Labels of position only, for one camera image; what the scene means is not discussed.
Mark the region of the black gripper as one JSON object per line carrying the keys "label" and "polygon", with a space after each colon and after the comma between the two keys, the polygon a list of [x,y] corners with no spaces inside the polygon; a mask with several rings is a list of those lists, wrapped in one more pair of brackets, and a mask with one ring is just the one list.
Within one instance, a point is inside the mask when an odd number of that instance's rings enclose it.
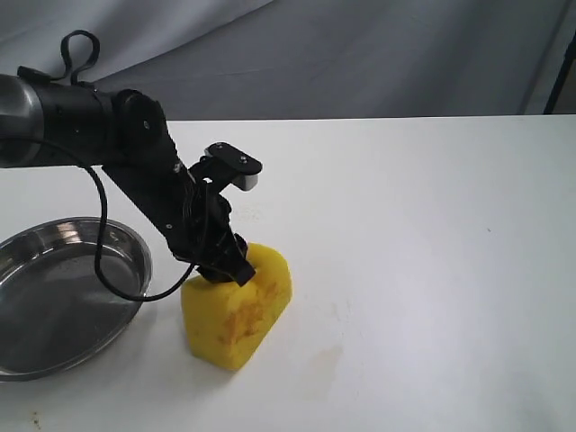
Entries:
{"label": "black gripper", "polygon": [[128,164],[103,171],[165,238],[175,259],[198,265],[211,284],[243,286],[256,274],[248,243],[230,228],[230,204],[185,166],[166,172]]}

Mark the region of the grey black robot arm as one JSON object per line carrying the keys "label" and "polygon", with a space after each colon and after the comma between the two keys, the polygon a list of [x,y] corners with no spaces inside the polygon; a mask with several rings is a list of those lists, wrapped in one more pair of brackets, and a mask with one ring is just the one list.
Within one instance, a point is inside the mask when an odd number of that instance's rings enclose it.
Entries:
{"label": "grey black robot arm", "polygon": [[173,256],[213,283],[246,284],[255,274],[247,242],[230,227],[229,185],[257,183],[259,161],[225,142],[187,166],[160,103],[133,89],[102,92],[80,79],[69,41],[64,70],[29,67],[1,78],[1,165],[100,167],[165,238]]}

